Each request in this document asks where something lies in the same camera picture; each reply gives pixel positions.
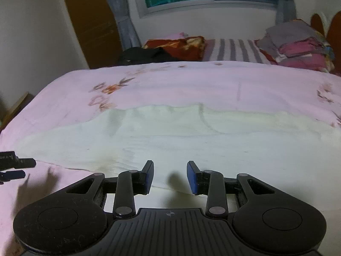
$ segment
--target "dark cloth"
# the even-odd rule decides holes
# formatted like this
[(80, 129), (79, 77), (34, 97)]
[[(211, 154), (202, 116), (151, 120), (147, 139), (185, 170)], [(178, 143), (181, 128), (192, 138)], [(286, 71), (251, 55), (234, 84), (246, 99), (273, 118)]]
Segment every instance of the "dark cloth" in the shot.
[(163, 48), (151, 48), (143, 49), (141, 47), (132, 47), (120, 55), (117, 65), (134, 65), (134, 64), (146, 64), (153, 62), (169, 62), (180, 61), (177, 58), (172, 57)]

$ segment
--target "striped mattress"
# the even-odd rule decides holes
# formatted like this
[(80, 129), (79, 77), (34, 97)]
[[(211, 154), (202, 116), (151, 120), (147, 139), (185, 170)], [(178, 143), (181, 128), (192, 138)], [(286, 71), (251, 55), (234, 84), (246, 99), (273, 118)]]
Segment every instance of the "striped mattress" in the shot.
[(245, 61), (271, 64), (250, 39), (208, 39), (202, 61)]

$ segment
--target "cabinet door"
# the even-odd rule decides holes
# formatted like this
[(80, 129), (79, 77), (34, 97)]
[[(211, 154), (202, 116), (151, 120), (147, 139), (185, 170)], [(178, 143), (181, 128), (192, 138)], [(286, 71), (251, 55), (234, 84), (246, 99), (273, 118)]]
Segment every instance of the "cabinet door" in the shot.
[(72, 25), (90, 68), (115, 65), (122, 47), (106, 0), (65, 0)]

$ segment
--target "white window frame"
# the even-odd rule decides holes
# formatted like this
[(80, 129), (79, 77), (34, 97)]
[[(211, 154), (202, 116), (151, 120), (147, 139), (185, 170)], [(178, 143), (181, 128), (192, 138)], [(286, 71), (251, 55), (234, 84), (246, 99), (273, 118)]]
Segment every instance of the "white window frame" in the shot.
[(137, 5), (137, 10), (140, 17), (150, 15), (155, 12), (164, 10), (176, 10), (183, 7), (256, 7), (265, 9), (275, 9), (277, 7), (276, 2), (269, 2), (264, 0), (187, 0), (168, 3), (164, 5), (154, 6), (147, 8), (145, 0), (135, 0)]

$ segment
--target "headboard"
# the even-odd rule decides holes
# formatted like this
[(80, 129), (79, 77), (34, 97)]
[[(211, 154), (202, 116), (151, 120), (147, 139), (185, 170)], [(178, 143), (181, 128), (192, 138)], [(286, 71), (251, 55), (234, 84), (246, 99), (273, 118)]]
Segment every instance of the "headboard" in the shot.
[[(314, 14), (310, 21), (311, 26), (323, 34), (325, 30), (323, 28), (323, 22), (318, 14)], [(333, 61), (335, 69), (331, 72), (340, 76), (341, 73), (341, 12), (338, 12), (332, 19), (330, 27), (327, 33), (327, 41), (333, 48), (335, 54), (335, 60)]]

